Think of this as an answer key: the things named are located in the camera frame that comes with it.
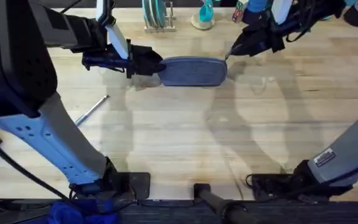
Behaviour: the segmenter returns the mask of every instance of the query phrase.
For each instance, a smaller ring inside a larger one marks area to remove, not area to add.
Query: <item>cable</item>
[[[9,165],[11,165],[13,168],[15,168],[17,171],[19,171],[21,174],[25,175],[27,178],[29,178],[30,180],[34,181],[35,183],[39,184],[40,186],[42,186],[43,188],[49,190],[50,192],[54,193],[55,195],[57,195],[58,197],[60,197],[64,202],[66,202],[69,206],[73,207],[76,210],[81,211],[84,214],[87,215],[112,215],[115,214],[117,212],[120,212],[121,210],[127,208],[128,206],[136,203],[136,201],[132,201],[129,202],[111,212],[103,212],[103,213],[91,213],[89,211],[83,210],[82,208],[76,206],[68,197],[66,197],[66,195],[64,195],[63,193],[61,193],[60,191],[58,191],[57,189],[53,188],[51,185],[45,183],[43,180],[39,179],[37,176],[35,176],[34,174],[30,173],[29,171],[27,171],[25,168],[23,168],[21,165],[19,165],[15,160],[13,160],[8,154],[6,154],[1,148],[0,148],[0,157],[5,160]]]
[[[311,1],[311,7],[310,7],[310,12],[309,12],[309,15],[308,15],[308,18],[306,21],[305,18],[304,18],[304,14],[306,12],[306,9],[305,9],[305,2],[304,1],[300,1],[298,2],[298,4],[300,5],[300,23],[301,24],[304,24],[301,28],[301,33],[293,40],[290,40],[290,35],[288,34],[287,35],[287,38],[285,39],[288,43],[292,43],[292,42],[295,42],[297,40],[299,40],[301,37],[303,37],[307,32],[309,32],[310,28],[311,28],[311,19],[313,17],[313,13],[314,13],[314,9],[316,7],[316,0],[310,0]]]
[[[17,171],[28,177],[29,179],[33,180],[35,183],[41,185],[42,187],[46,188],[47,190],[51,191],[55,195],[59,196],[61,199],[70,201],[66,195],[59,192],[57,189],[53,188],[51,185],[45,183],[43,180],[36,177],[34,174],[27,171],[25,168],[20,166],[16,161],[14,161],[10,156],[8,156],[1,148],[0,148],[0,157],[5,160],[9,165],[15,168]]]
[[[71,9],[72,7],[76,6],[78,3],[82,2],[82,0],[75,0],[73,1],[70,5],[68,5],[66,8],[64,8],[62,11],[60,11],[60,13],[65,13],[67,12],[69,9]]]

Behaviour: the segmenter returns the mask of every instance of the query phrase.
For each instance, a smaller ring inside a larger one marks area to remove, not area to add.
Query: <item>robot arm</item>
[[[110,38],[122,40],[116,24],[109,25],[113,19],[109,11],[103,10],[98,19],[106,25]],[[107,45],[106,31],[99,23],[59,14],[27,0],[0,0],[0,128],[21,138],[59,168],[79,194],[123,193],[129,190],[129,182],[137,179],[142,181],[137,197],[147,198],[150,174],[118,173],[76,127],[56,92],[57,75],[45,44],[81,52],[83,63],[106,59],[106,63],[93,65],[112,68],[119,60],[130,75],[142,69],[152,72],[136,63],[136,58],[145,57],[135,50],[141,46],[122,41],[114,47]]]
[[[298,1],[290,6],[287,16],[288,1],[277,1],[271,11],[265,11],[258,22],[242,31],[231,54],[254,56],[268,49],[283,50],[283,37],[287,36],[287,42],[296,41],[321,19],[339,17],[346,6],[343,0],[306,2],[309,4]],[[290,40],[288,35],[294,32],[300,35]],[[251,179],[254,197],[259,201],[284,197],[315,202],[344,194],[358,180],[358,120],[327,149],[301,162],[294,174],[252,174]]]

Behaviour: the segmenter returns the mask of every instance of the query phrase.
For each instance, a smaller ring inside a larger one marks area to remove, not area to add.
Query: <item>plate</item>
[[[158,27],[157,18],[156,18],[156,10],[155,10],[155,0],[149,0],[149,8],[150,8],[150,21],[153,23],[153,27]]]
[[[165,16],[167,15],[167,10],[165,8],[165,4],[162,0],[155,0],[155,5],[156,5],[156,18],[157,18],[157,22],[160,25],[160,27],[164,27],[165,26]]]
[[[143,9],[143,16],[147,24],[150,26],[155,26],[155,24],[152,23],[150,18],[151,16],[150,16],[149,0],[142,0],[142,9]]]

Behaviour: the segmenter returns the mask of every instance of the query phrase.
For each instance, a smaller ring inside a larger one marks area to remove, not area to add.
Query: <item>dish rack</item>
[[[169,3],[170,14],[167,12],[167,3]],[[173,14],[173,0],[164,1],[165,5],[165,25],[163,27],[158,26],[157,24],[149,24],[146,19],[144,19],[145,27],[144,30],[146,33],[156,33],[156,32],[175,32],[177,29],[173,24],[173,21],[176,20],[175,15]]]

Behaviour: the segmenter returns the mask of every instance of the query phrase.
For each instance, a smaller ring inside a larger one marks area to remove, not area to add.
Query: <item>wooden table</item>
[[[196,30],[198,9],[175,9],[177,31],[146,34],[141,9],[115,9],[133,44],[163,57],[223,58],[242,25],[233,9],[215,9],[216,25]],[[93,17],[93,9],[69,14]],[[73,119],[104,94],[111,99],[81,126],[119,171],[152,174],[150,198],[189,199],[197,182],[224,198],[253,200],[242,184],[250,173],[289,172],[333,142],[358,118],[358,28],[342,20],[319,22],[310,34],[277,54],[231,57],[216,88],[165,87],[157,77],[103,68],[86,71],[81,55],[50,49],[58,92]],[[68,193],[60,171],[15,136],[0,131],[2,148],[29,171]],[[0,159],[0,198],[55,198]],[[355,189],[337,200],[358,200]]]

